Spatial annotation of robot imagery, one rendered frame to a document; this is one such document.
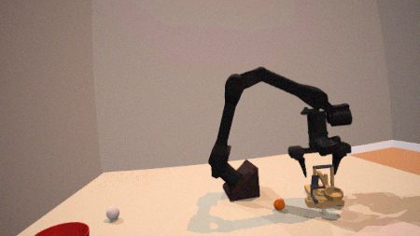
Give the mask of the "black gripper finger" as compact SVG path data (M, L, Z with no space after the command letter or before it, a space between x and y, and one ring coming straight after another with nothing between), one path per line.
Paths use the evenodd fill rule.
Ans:
M334 167L333 167L334 175L336 175L336 173L338 171L340 161L346 156L347 156L346 154L337 154L337 153L335 153L331 156L332 157L332 164L334 164Z
M303 171L303 173L305 175L305 178L306 178L307 171L306 171L306 167L305 167L305 158L303 158L303 159L295 159L295 161L298 161L299 164L301 165L301 170Z

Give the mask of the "orange ball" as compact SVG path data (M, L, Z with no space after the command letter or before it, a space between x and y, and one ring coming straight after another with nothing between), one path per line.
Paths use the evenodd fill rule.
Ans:
M282 200L275 200L273 203L273 207L275 208L275 210L283 210L285 207L285 202Z

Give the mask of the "white ball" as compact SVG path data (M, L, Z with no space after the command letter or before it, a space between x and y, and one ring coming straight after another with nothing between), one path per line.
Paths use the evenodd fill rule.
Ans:
M119 208L116 206L108 207L105 214L108 217L108 219L115 220L119 217Z

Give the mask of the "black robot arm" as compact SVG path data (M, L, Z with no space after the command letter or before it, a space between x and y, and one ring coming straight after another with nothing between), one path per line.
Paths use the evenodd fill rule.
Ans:
M352 123L352 113L349 104L332 105L328 102L328 95L319 88L302 85L288 78L279 76L264 67L255 68L242 74L232 74L225 83L225 105L217 135L217 141L212 149L208 163L211 166L211 176L218 179L221 177L228 188L233 188L243 176L236 172L228 163L231 153L231 146L228 146L228 139L231 124L244 89L247 89L258 82L263 81L276 88L294 94L313 109L304 107L301 115L307 116L308 129L325 129L327 123L331 127L349 125ZM319 111L320 109L324 111ZM321 157L333 155L336 149L340 148L341 137L328 137L327 132L317 136L313 134L310 141L311 150L317 151Z

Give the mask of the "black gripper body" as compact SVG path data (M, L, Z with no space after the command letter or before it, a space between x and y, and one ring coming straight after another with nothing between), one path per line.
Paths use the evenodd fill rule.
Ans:
M327 132L327 134L329 134L329 132L327 131L327 128L325 128L325 129L308 129L309 142L311 141L311 137L312 137L313 134L316 134L317 136L321 136L321 135L323 135L322 132ZM341 142L341 143L342 143L342 145L341 145L340 148L336 149L336 153L337 154L351 154L352 147L345 142ZM312 153L318 153L318 152L311 150L311 146L310 146L310 143L309 143L309 147L306 147L306 148L302 148L301 146L290 146L287 149L287 153L292 159L303 159L304 154L312 154Z

